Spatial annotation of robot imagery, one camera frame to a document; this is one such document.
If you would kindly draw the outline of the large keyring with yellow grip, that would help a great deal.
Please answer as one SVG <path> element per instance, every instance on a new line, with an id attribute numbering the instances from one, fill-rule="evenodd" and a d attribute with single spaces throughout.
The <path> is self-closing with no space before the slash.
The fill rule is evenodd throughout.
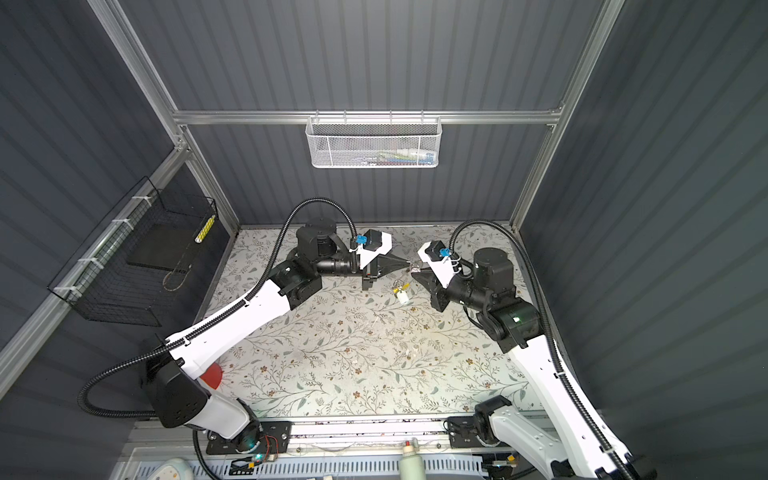
<path id="1" fill-rule="evenodd" d="M 419 273 L 421 268 L 416 265 L 411 265 L 398 273 L 397 278 L 394 280 L 391 290 L 395 299 L 402 305 L 408 306 L 413 303 L 414 294 L 412 292 L 411 281 L 413 280 L 412 274 Z"/>

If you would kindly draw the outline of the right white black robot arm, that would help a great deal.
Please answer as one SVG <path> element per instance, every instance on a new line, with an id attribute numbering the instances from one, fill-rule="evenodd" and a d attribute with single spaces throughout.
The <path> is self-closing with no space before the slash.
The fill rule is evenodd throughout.
<path id="1" fill-rule="evenodd" d="M 562 362 L 542 314 L 516 293 L 514 264 L 506 252 L 477 250 L 471 271 L 441 241 L 418 251 L 424 267 L 413 278 L 442 312 L 450 303 L 473 310 L 474 325 L 508 355 L 528 381 L 554 426 L 538 427 L 512 404 L 496 396 L 478 404 L 474 421 L 486 444 L 505 443 L 549 479 L 639 479 L 642 472 L 628 448 L 597 417 L 583 390 Z"/>

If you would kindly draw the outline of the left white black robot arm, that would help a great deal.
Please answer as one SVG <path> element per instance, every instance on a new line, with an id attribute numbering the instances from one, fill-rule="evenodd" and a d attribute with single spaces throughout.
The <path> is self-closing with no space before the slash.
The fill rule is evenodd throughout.
<path id="1" fill-rule="evenodd" d="M 266 437 L 255 413 L 245 401 L 215 392 L 202 375 L 253 332 L 319 292 L 324 277 L 358 277 L 369 289 L 377 279 L 409 266 L 393 254 L 391 234 L 376 229 L 343 241 L 333 221 L 315 219 L 300 227 L 296 238 L 287 258 L 267 268 L 257 292 L 169 336 L 169 351 L 148 361 L 143 389 L 164 427 L 208 430 L 239 452 L 253 451 Z"/>

